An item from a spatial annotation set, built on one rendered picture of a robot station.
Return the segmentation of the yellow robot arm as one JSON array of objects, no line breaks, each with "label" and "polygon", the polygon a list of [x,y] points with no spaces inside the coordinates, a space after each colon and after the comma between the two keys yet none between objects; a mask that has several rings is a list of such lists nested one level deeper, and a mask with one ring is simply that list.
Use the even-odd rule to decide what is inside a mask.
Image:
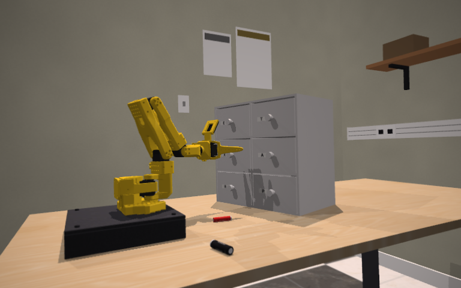
[{"label": "yellow robot arm", "polygon": [[[152,158],[149,163],[152,174],[119,177],[120,200],[117,201],[117,208],[124,215],[150,214],[166,209],[166,202],[158,199],[167,199],[172,194],[174,162],[169,159],[172,156],[200,157],[202,148],[198,143],[185,145],[187,142],[184,136],[176,130],[158,97],[135,100],[127,105]],[[157,193],[157,182],[153,181],[155,179],[158,180]]]}]

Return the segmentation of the grey chest of drawers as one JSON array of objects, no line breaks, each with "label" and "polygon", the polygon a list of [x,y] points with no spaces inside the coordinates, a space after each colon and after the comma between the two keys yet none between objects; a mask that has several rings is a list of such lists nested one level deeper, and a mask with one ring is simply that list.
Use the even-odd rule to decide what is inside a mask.
[{"label": "grey chest of drawers", "polygon": [[[252,136],[252,106],[256,103],[295,98],[295,134],[273,134]],[[250,136],[217,137],[218,140],[245,140],[250,139],[251,170],[218,169],[216,168],[216,195],[217,202],[263,209],[302,216],[336,204],[335,174],[334,174],[334,128],[333,128],[333,101],[325,98],[303,94],[290,94],[243,103],[228,104],[214,107],[214,117],[218,109],[245,106],[250,107]],[[253,139],[288,138],[275,136],[294,136],[296,140],[297,173],[253,171]],[[248,138],[250,137],[250,138]],[[247,172],[251,173],[252,205],[218,200],[218,172]],[[298,213],[280,211],[276,209],[254,206],[253,175],[257,173],[297,176],[297,209]]]}]

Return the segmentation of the red battery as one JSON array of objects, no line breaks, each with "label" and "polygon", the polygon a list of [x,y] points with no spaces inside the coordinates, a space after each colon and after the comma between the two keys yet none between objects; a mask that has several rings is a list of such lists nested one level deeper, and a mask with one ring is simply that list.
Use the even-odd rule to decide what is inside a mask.
[{"label": "red battery", "polygon": [[215,218],[213,218],[213,222],[229,221],[229,220],[232,220],[232,217],[231,217],[231,216],[227,216],[227,217],[215,217]]}]

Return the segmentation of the black cylinder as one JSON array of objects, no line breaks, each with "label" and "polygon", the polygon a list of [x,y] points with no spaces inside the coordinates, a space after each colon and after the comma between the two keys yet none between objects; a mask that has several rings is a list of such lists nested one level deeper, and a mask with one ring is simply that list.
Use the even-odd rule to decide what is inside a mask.
[{"label": "black cylinder", "polygon": [[213,239],[211,242],[210,242],[210,247],[215,249],[215,250],[218,250],[222,253],[225,253],[227,255],[232,255],[233,252],[234,252],[234,248],[230,245],[227,245],[227,244],[224,244],[220,241],[217,241],[215,239]]}]

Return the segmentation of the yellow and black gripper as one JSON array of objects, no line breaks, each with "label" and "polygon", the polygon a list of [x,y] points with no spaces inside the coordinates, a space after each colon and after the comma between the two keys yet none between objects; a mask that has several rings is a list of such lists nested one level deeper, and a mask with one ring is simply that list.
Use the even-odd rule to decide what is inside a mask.
[{"label": "yellow and black gripper", "polygon": [[[207,121],[205,128],[203,129],[202,134],[205,136],[205,140],[198,142],[198,145],[202,148],[202,153],[200,157],[196,157],[199,160],[215,160],[221,157],[221,154],[231,153],[231,152],[240,152],[243,150],[241,147],[236,146],[221,146],[220,142],[211,141],[211,135],[214,134],[217,126],[218,119]],[[217,145],[214,145],[217,144]],[[217,155],[218,153],[218,155]],[[217,155],[217,156],[216,156]]]}]

